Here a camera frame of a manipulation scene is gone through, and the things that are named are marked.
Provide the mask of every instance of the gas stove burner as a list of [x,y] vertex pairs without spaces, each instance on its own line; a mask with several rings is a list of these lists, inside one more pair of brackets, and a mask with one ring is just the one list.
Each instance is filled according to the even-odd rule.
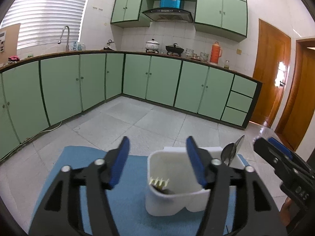
[[175,52],[167,52],[167,55],[170,55],[170,56],[181,56],[180,54],[178,53],[175,53]]
[[155,54],[158,54],[158,51],[148,50],[148,49],[146,49],[145,52],[146,52],[146,53],[155,53]]

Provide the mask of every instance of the bolt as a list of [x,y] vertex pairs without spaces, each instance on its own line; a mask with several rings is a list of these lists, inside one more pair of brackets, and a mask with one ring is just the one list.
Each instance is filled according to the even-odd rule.
[[221,161],[219,159],[212,159],[211,163],[215,166],[221,165]]
[[97,159],[94,161],[94,164],[98,166],[103,165],[104,163],[105,163],[104,159]]
[[63,167],[61,168],[61,171],[62,171],[62,172],[69,172],[70,169],[71,169],[71,167],[70,167],[69,165],[66,165],[66,166],[63,166]]
[[254,167],[252,166],[246,166],[245,169],[247,172],[250,172],[250,173],[255,171]]

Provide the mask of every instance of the orange thermos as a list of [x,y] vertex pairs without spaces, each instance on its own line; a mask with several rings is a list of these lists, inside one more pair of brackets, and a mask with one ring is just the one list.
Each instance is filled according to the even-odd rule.
[[215,42],[215,44],[212,45],[210,63],[217,64],[221,56],[222,56],[222,49],[219,45],[219,42]]

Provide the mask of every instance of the white plastic container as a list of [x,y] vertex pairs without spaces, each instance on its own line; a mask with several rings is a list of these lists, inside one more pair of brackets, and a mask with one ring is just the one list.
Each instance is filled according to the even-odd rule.
[[[220,159],[221,147],[202,147],[213,158]],[[236,156],[231,167],[244,169],[241,159]],[[167,189],[173,195],[165,195],[149,185],[150,178],[170,179]],[[145,208],[153,216],[172,216],[184,207],[191,212],[205,210],[210,190],[202,189],[197,183],[185,147],[164,147],[148,157],[148,189],[145,194]]]

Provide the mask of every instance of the window blind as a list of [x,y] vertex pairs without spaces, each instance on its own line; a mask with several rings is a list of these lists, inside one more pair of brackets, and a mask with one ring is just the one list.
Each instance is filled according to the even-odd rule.
[[79,38],[86,0],[15,0],[1,27],[21,23],[17,49],[58,42],[62,29],[70,28],[70,41]]

